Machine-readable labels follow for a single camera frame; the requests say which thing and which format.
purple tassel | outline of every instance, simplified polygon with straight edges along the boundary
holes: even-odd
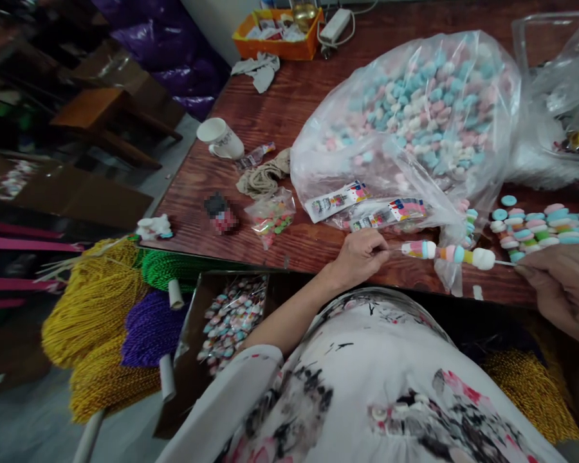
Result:
[[[125,367],[158,367],[161,357],[174,354],[180,331],[188,311],[173,311],[169,295],[152,290],[127,315],[127,339],[122,345],[122,365]]]

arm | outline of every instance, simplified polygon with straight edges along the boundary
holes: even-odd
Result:
[[[579,341],[579,245],[550,246],[519,264],[515,269],[536,289],[540,313]],[[579,375],[572,386],[579,424]]]
[[[336,260],[258,325],[241,350],[267,344],[288,357],[326,302],[369,279],[388,258],[388,244],[377,230],[348,235]]]

white wall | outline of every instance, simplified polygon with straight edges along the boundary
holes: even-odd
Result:
[[[253,10],[259,8],[259,0],[181,0],[198,24],[199,29],[215,50],[233,66],[240,55],[232,34]],[[372,3],[373,0],[342,0],[342,3]],[[278,7],[288,5],[289,0],[277,0]],[[322,5],[336,4],[336,0],[321,0]]]

wooden chair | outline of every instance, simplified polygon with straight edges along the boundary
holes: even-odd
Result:
[[[120,88],[83,90],[65,105],[51,121],[51,125],[64,127],[81,136],[85,141],[124,161],[145,168],[161,168],[155,159],[137,149],[118,135],[107,130],[107,124],[120,112],[134,116],[139,121],[182,140],[182,135],[159,120],[141,112],[129,93]]]

cardboard box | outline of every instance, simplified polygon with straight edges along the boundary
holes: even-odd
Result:
[[[12,206],[131,231],[152,202],[151,196],[104,177],[55,159],[24,154],[0,153],[0,183],[14,167],[10,158],[39,165],[17,196],[5,201]]]
[[[31,383],[50,372],[37,325],[0,328],[0,392]]]
[[[302,273],[267,273],[215,271],[202,273],[191,299],[191,305],[180,334],[176,358],[174,359],[174,380],[176,396],[163,404],[159,421],[154,431],[155,437],[171,439],[187,418],[195,402],[201,397],[213,378],[208,373],[208,365],[197,361],[197,356],[208,336],[203,333],[208,320],[204,313],[214,298],[223,292],[225,286],[236,276],[255,276],[266,273],[268,285],[264,299],[264,318],[294,295],[313,278]]]
[[[71,72],[71,79],[82,88],[122,87],[133,96],[135,104],[143,112],[172,128],[186,111],[182,105],[171,99],[161,84],[140,67],[128,51],[113,40],[103,42],[84,59]],[[177,111],[182,111],[180,118],[176,117]]]

